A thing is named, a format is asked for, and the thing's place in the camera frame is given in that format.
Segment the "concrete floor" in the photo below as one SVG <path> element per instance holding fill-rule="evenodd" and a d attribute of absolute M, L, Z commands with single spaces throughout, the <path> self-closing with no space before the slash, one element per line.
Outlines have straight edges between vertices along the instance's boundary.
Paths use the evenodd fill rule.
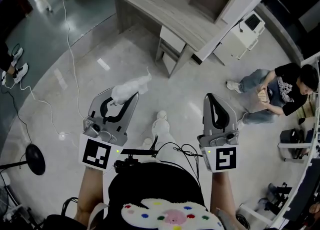
<path fill-rule="evenodd" d="M 62 0 L 48 0 L 53 12 L 46 10 L 41 0 L 29 0 L 33 11 L 10 33 L 6 40 L 9 52 L 17 44 L 24 54 L 17 66 L 28 62 L 29 72 L 24 83 L 34 87 L 50 66 L 68 49 L 65 11 Z M 70 26 L 70 44 L 74 44 L 92 28 L 115 13 L 114 0 L 64 0 Z M 13 80 L 8 78 L 7 85 Z M 28 93 L 14 87 L 11 93 L 18 108 Z M 0 94 L 0 154 L 16 112 L 9 95 Z"/>
<path fill-rule="evenodd" d="M 170 132 L 178 144 L 189 143 L 196 149 L 197 136 L 202 134 L 203 99 L 213 92 L 235 109 L 241 117 L 246 110 L 257 109 L 253 94 L 238 94 L 226 89 L 228 79 L 239 81 L 257 68 L 274 69 L 289 63 L 289 59 L 279 44 L 265 30 L 255 48 L 225 67 L 214 56 L 200 66 L 193 61 L 187 63 L 171 79 L 168 79 L 154 64 L 158 38 L 141 26 L 134 26 L 118 35 L 116 18 L 98 25 L 74 44 L 76 73 L 80 88 L 79 108 L 86 115 L 92 99 L 105 89 L 121 84 L 135 77 L 146 75 L 146 67 L 152 74 L 149 91 L 140 96 L 127 130 L 128 147 L 141 146 L 146 137 L 151 137 L 151 124 L 156 112 L 166 110 Z M 108 67 L 102 68 L 97 60 L 102 59 Z M 61 72 L 66 85 L 61 85 L 55 72 Z M 22 87 L 28 85 L 22 81 Z M 37 98 L 51 103 L 53 122 L 58 132 L 70 132 L 65 141 L 60 141 L 50 122 L 48 105 L 35 102 L 29 91 L 20 116 L 26 121 L 34 144 L 43 152 L 46 173 L 35 176 L 27 166 L 12 168 L 7 172 L 12 187 L 18 197 L 35 213 L 46 217 L 60 213 L 63 202 L 77 196 L 82 181 L 84 167 L 78 163 L 79 136 L 83 131 L 83 121 L 77 110 L 77 87 L 73 75 L 72 59 L 66 51 L 42 76 L 34 87 Z M 265 196 L 270 182 L 289 186 L 297 183 L 303 167 L 301 164 L 283 162 L 277 144 L 282 130 L 297 125 L 296 114 L 282 116 L 274 124 L 246 126 L 239 136 L 239 168 L 230 172 L 230 179 L 236 205 L 246 203 L 252 208 Z M 1 163 L 18 161 L 28 145 L 25 127 L 15 120 L 6 140 Z M 211 174 L 200 160 L 200 182 L 206 205 L 210 202 Z M 73 217 L 75 207 L 68 215 Z M 248 216 L 252 229 L 265 226 Z"/>

